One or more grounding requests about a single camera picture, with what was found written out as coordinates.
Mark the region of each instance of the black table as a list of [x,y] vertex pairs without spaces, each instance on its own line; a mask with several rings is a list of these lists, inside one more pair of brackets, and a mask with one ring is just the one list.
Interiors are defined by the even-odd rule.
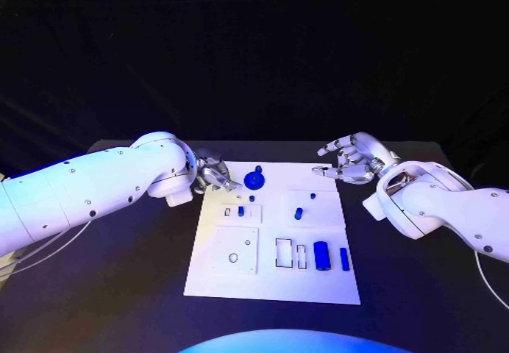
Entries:
[[[90,151],[128,144],[102,140]],[[334,162],[332,155],[315,155],[322,142],[188,144],[220,151],[226,160]],[[435,143],[386,145],[402,159],[446,165]],[[230,333],[288,328],[342,333],[416,352],[504,352],[509,312],[481,283],[458,236],[439,229],[419,240],[404,238],[363,209],[374,183],[337,186],[360,306],[182,296],[201,197],[168,208],[164,199],[143,196],[8,279],[0,351],[174,352]],[[482,265],[494,288],[509,293],[509,265],[484,257]]]

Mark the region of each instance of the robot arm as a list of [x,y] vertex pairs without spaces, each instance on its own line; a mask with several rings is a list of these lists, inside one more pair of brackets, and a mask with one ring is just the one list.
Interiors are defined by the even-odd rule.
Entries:
[[374,219],[387,219],[397,231],[417,239],[445,226],[479,253],[509,262],[509,191],[474,190],[438,163],[402,162],[364,132],[337,139],[318,155],[338,150],[338,168],[314,167],[312,173],[351,184],[379,175],[376,192],[363,201]]
[[164,197],[171,207],[188,202],[197,177],[203,187],[240,188],[220,159],[204,161],[174,135],[154,132],[129,147],[86,154],[1,182],[0,256],[119,210],[145,192]]

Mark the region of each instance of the blue object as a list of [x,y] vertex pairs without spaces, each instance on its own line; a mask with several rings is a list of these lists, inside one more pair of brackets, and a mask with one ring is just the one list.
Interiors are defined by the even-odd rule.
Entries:
[[342,266],[342,271],[350,270],[350,265],[347,263],[347,253],[345,253],[345,248],[338,249],[338,253],[341,255],[341,266]]
[[243,177],[243,185],[250,190],[257,190],[265,184],[265,177],[262,176],[262,167],[256,165],[252,172]]
[[302,209],[298,208],[295,211],[293,211],[293,219],[299,219],[302,217]]
[[314,247],[314,263],[318,271],[329,270],[328,248],[324,241],[317,241]]
[[304,329],[263,329],[213,338],[181,351],[181,353],[210,352],[404,353],[407,351],[337,333]]

